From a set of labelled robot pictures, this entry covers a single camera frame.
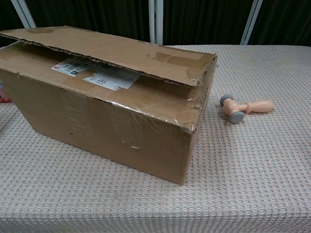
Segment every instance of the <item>dark curtain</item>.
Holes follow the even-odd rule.
[[[147,0],[26,0],[37,27],[72,26],[150,41]]]
[[[239,44],[252,0],[165,0],[163,44]]]
[[[249,44],[311,45],[311,0],[264,0]]]
[[[0,0],[0,31],[24,28],[10,0]],[[0,36],[0,48],[13,43],[14,40]]]

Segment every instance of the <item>textured tablecloth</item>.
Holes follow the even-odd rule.
[[[0,104],[0,232],[311,232],[311,48],[177,47],[219,58],[186,183],[42,136]],[[226,93],[275,109],[229,124]]]

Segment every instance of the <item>woven fabric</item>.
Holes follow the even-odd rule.
[[[0,232],[310,232],[311,48],[198,45],[217,52],[183,186],[36,133],[0,104]],[[219,106],[271,99],[228,123]]]

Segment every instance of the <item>plastic toy hammer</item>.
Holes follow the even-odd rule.
[[[240,123],[243,120],[243,112],[265,113],[269,112],[274,107],[274,104],[270,100],[247,101],[244,104],[238,104],[233,100],[233,96],[230,94],[222,96],[219,102],[223,107],[224,113],[229,116],[229,121],[234,124]]]

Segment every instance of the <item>cardboard box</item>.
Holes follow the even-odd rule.
[[[214,54],[72,27],[17,29],[0,50],[9,96],[39,133],[182,184]]]

